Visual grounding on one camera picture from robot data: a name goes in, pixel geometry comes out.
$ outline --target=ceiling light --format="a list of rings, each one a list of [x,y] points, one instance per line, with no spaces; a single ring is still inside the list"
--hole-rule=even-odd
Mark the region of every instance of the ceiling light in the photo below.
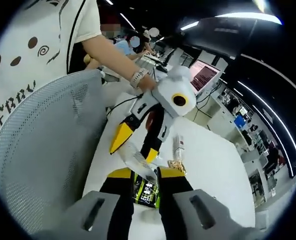
[[[195,26],[198,25],[198,23],[199,23],[199,21],[195,21],[195,22],[193,22],[193,23],[191,23],[191,24],[189,24],[189,25],[187,25],[187,26],[183,26],[183,27],[181,28],[181,30],[183,31],[183,30],[186,30],[186,29],[188,29],[188,28],[195,27]]]
[[[242,82],[238,81],[238,83],[240,83],[242,86],[244,86],[246,89],[248,89],[253,95],[255,95],[263,104],[265,104],[267,106],[267,108],[269,108],[269,110],[275,115],[275,117],[279,120],[279,122],[281,123],[281,125],[283,126],[283,128],[285,129],[285,131],[287,132],[293,146],[294,149],[296,151],[296,143],[293,140],[293,137],[291,136],[288,128],[286,127],[286,125],[283,123],[283,121],[281,120],[281,118],[276,114],[276,112],[258,95],[256,94],[253,90],[251,90],[250,88],[248,88],[245,84],[243,84]]]
[[[222,80],[221,78],[219,78],[221,81],[223,81],[225,84],[228,84],[225,80]]]
[[[223,15],[218,15],[216,18],[244,18],[244,19],[260,19],[269,22],[273,22],[276,24],[282,25],[281,21],[273,15],[268,15],[265,13],[257,13],[257,12],[234,12]]]
[[[273,129],[273,127],[271,126],[271,124],[269,123],[269,121],[264,117],[264,115],[263,115],[263,114],[262,114],[262,113],[261,113],[261,112],[260,112],[255,106],[254,106],[254,105],[252,105],[252,106],[254,107],[254,109],[257,110],[257,112],[258,112],[258,113],[262,116],[262,118],[267,122],[268,126],[270,127],[270,129],[274,132],[275,136],[277,137],[277,139],[278,139],[280,145],[282,146],[282,149],[283,149],[283,151],[284,151],[284,153],[285,153],[285,155],[286,155],[287,161],[288,161],[289,166],[290,166],[291,176],[293,177],[293,171],[292,171],[292,167],[291,167],[291,164],[290,164],[290,161],[289,161],[289,157],[288,157],[287,151],[286,151],[286,149],[284,148],[284,146],[283,146],[283,144],[282,144],[282,142],[281,142],[281,140],[280,140],[278,134],[277,134],[276,131]]]
[[[243,97],[242,93],[239,92],[237,89],[234,88],[233,90],[235,90],[237,93],[239,93]]]
[[[256,6],[259,8],[259,10],[264,13],[264,8],[266,5],[264,0],[252,0],[252,1],[254,2],[254,4],[256,4]]]
[[[110,5],[113,5],[113,2],[111,2],[110,0],[106,0],[106,2]]]
[[[129,22],[129,20],[122,14],[120,13],[120,15],[125,19],[125,21],[128,22],[128,24],[130,24],[130,26],[135,30],[134,26]]]
[[[164,36],[162,38],[160,38],[158,41],[156,41],[156,43],[158,43],[158,42],[160,42],[162,40],[164,40]]]

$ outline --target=hand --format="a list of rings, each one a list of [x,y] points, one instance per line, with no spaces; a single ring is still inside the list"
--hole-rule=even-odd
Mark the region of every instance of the hand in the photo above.
[[[140,80],[138,87],[142,90],[142,92],[145,92],[146,90],[153,90],[156,85],[156,81],[149,74],[146,74]]]
[[[144,51],[140,52],[140,57],[142,57],[144,54],[147,54],[147,53],[149,53],[148,50],[144,50]]]

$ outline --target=white table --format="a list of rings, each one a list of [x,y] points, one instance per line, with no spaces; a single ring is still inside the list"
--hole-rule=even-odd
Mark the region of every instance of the white table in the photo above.
[[[131,98],[129,94],[123,93],[117,102],[129,98]],[[83,195],[92,190],[98,191],[110,172],[125,167],[117,152],[109,154],[109,147],[117,125],[124,119],[130,105],[130,101],[120,105],[109,117],[95,152]],[[251,188],[243,162],[234,145],[190,120],[179,117],[160,149],[165,161],[173,159],[172,138],[177,133],[184,137],[186,146],[184,165],[191,186],[215,196],[229,208],[231,218],[240,225],[254,227],[255,212]],[[142,123],[129,141],[141,149],[145,135],[145,123]],[[155,223],[142,220],[142,212],[147,209],[135,204],[129,232],[130,240],[165,239],[164,228],[159,219],[156,219]]]

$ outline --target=cable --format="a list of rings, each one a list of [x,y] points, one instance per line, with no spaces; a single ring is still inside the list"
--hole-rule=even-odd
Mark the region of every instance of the cable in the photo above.
[[[211,94],[213,94],[215,91],[217,91],[222,85],[222,82],[219,82],[219,84],[213,88],[213,90],[211,90],[211,92],[201,101],[198,101],[197,104],[203,102],[204,100],[206,100],[207,97],[209,97]]]
[[[208,117],[211,117],[208,114],[206,114],[205,112],[201,111],[201,108],[203,108],[204,106],[206,106],[208,104],[211,94],[213,94],[215,91],[217,91],[221,87],[221,85],[222,85],[222,82],[219,82],[219,84],[216,87],[214,87],[213,90],[211,90],[210,93],[203,100],[198,101],[196,103],[197,112],[193,118],[193,122],[196,120],[198,112],[202,112],[203,114],[207,115]],[[207,99],[207,102],[202,107],[198,108],[198,104],[205,101],[206,99]]]
[[[209,102],[210,95],[208,95],[207,97],[208,97],[207,102],[206,102],[201,108],[203,108],[204,106],[206,106],[207,103]],[[202,112],[202,113],[203,113],[203,111],[200,110],[201,108],[198,108],[197,105],[196,105],[196,108],[197,108],[197,112],[196,112],[196,115],[195,115],[194,118],[193,118],[193,122],[196,120],[196,117],[197,117],[197,115],[198,115],[198,112]]]
[[[156,72],[155,72],[154,68],[153,68],[153,75],[154,75],[154,80],[157,81]]]
[[[133,99],[138,99],[138,98],[140,98],[140,96],[136,96],[136,97],[133,97],[133,98],[130,98],[130,99],[127,99],[127,100],[124,100],[124,101],[122,101],[122,102],[120,102],[119,104],[117,104],[117,105],[115,105],[113,108],[111,108],[111,110],[107,113],[107,116],[115,109],[115,108],[117,108],[118,106],[120,106],[121,104],[124,104],[124,103],[126,103],[126,102],[128,102],[128,101],[131,101],[131,100],[133,100]]]

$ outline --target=office room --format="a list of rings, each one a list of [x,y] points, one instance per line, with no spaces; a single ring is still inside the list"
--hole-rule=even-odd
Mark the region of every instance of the office room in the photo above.
[[[295,11],[273,0],[23,3],[0,33],[0,213],[13,234],[296,232]]]

